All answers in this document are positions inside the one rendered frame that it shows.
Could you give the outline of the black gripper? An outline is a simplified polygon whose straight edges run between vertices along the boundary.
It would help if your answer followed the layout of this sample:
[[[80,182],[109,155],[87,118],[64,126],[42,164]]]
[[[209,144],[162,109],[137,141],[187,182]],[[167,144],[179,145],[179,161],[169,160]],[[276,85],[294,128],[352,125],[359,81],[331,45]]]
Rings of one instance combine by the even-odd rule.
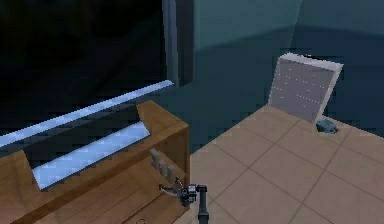
[[[196,200],[197,197],[197,188],[195,185],[189,185],[184,188],[182,181],[176,177],[175,184],[178,187],[167,187],[163,184],[159,184],[159,190],[166,192],[169,195],[178,195],[181,204],[184,207],[189,206]]]

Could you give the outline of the brown wooden television stand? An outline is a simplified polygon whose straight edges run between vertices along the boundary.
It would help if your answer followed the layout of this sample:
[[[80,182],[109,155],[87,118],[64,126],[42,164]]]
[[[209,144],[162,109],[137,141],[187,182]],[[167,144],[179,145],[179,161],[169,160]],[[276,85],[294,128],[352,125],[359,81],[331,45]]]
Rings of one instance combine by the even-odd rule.
[[[25,153],[0,158],[0,224],[172,224],[187,211],[159,189],[150,151],[189,183],[189,126],[152,101],[138,105],[151,135],[41,191]]]

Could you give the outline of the black flat television set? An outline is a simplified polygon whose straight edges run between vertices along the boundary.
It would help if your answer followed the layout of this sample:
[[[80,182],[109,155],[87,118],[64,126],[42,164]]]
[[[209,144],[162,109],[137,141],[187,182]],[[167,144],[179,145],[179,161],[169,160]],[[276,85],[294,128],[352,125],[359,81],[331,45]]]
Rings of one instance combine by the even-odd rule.
[[[0,158],[47,190],[150,136],[138,106],[194,79],[195,0],[0,0]]]

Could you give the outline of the grey chest of drawers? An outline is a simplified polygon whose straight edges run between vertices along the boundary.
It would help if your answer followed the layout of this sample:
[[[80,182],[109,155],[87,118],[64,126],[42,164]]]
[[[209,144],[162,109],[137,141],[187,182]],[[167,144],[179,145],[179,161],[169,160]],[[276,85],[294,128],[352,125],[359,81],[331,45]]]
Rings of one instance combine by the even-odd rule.
[[[277,60],[268,105],[310,123],[324,112],[343,65],[286,53]]]

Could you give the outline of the blue-grey lump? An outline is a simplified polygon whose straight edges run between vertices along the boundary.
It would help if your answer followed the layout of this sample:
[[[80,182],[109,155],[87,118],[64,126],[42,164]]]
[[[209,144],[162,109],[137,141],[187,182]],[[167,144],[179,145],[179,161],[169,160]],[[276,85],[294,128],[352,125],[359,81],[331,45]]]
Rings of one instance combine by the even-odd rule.
[[[316,129],[318,132],[329,133],[329,134],[335,134],[339,131],[336,124],[328,119],[317,121]]]

